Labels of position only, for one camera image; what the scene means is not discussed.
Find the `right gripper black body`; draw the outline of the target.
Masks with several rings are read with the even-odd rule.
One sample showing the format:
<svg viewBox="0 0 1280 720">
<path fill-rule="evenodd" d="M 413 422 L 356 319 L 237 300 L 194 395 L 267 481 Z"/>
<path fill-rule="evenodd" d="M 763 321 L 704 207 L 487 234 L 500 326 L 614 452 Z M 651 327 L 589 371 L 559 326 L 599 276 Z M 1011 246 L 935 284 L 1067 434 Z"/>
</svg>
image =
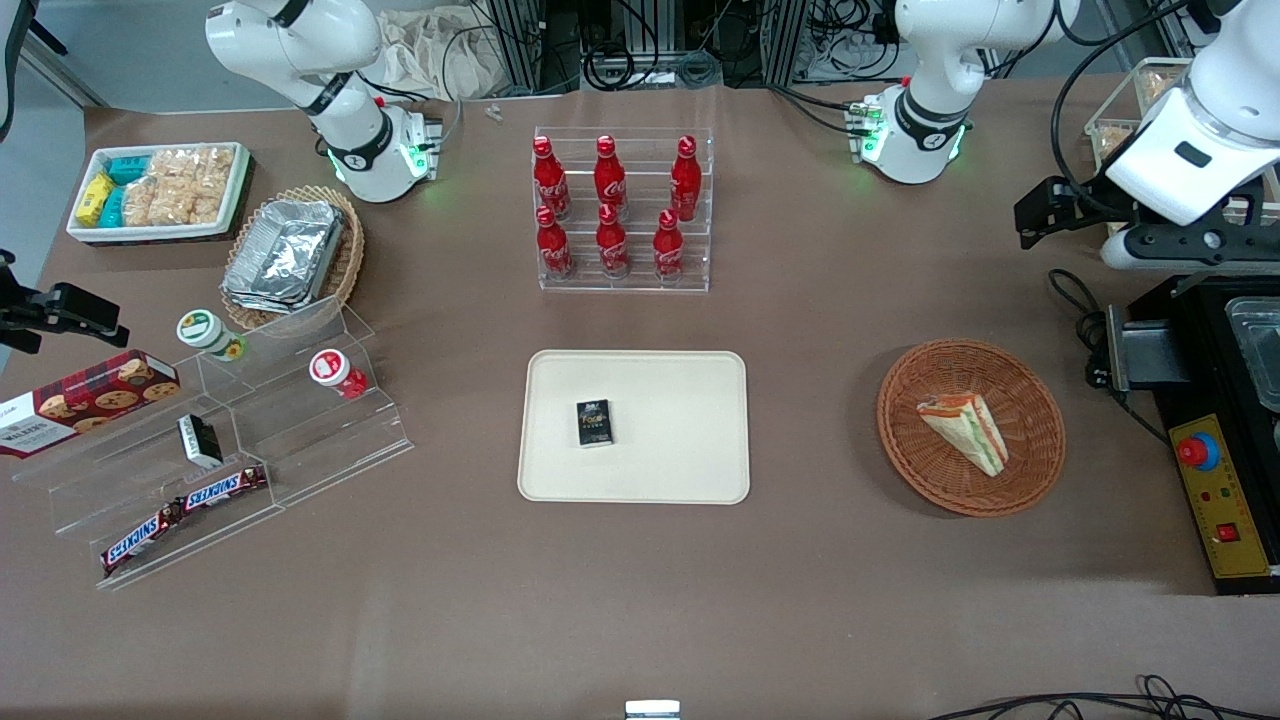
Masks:
<svg viewBox="0 0 1280 720">
<path fill-rule="evenodd" d="M 1 251 L 1 343 L 23 354 L 37 354 L 46 310 L 37 301 L 40 292 L 24 287 L 14 277 L 10 265 L 15 259 L 13 252 Z"/>
</svg>

